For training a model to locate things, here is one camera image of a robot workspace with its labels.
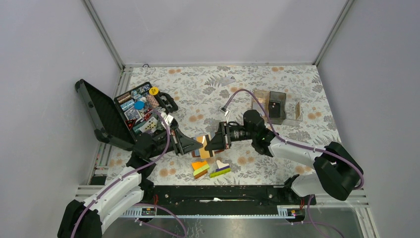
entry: purple block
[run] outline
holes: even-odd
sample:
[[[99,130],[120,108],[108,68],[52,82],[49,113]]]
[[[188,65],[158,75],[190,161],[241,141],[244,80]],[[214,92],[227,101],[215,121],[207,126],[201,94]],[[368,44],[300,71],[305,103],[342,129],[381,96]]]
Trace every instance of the purple block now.
[[[228,166],[223,167],[223,168],[221,168],[221,169],[217,169],[217,170],[216,170],[216,172],[219,172],[219,171],[225,170],[225,169],[227,169],[227,168],[230,168],[230,166],[228,165]]]

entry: white wall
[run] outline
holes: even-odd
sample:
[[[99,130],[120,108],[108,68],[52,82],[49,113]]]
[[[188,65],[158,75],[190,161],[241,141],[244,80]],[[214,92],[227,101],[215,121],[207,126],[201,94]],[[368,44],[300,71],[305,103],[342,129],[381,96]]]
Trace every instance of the white wall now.
[[[381,238],[420,234],[420,1],[356,1],[320,63]]]
[[[74,83],[118,68],[80,0],[0,1],[0,35],[0,237],[56,237],[97,146]]]
[[[345,0],[92,0],[126,64],[313,62]]]

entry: yellow block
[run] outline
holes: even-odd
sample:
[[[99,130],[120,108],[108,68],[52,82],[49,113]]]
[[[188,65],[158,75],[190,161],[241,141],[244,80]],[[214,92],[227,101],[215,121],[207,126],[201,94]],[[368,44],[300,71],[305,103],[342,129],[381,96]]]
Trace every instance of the yellow block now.
[[[193,175],[196,176],[197,174],[203,172],[204,170],[208,170],[208,169],[210,169],[210,166],[209,165],[204,165],[203,167],[195,170]]]

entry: green block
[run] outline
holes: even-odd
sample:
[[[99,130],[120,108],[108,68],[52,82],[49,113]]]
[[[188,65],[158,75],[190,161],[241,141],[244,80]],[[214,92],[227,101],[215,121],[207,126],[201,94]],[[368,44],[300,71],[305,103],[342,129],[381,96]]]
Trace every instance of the green block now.
[[[210,166],[209,165],[204,165],[203,167],[195,170],[194,173],[193,173],[193,176],[196,176],[197,174],[203,172],[204,170],[208,170],[208,169],[210,169]]]
[[[221,170],[219,172],[212,173],[212,174],[210,174],[210,178],[214,178],[216,176],[223,175],[223,174],[228,173],[228,172],[230,172],[230,168],[227,168],[225,170]]]

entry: open case lid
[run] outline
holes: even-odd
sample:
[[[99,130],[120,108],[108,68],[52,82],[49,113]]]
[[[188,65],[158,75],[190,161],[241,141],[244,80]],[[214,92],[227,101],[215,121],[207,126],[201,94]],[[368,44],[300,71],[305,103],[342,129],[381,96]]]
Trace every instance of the open case lid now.
[[[75,87],[88,108],[96,138],[121,149],[131,150],[134,138],[112,98],[83,79],[76,82]]]

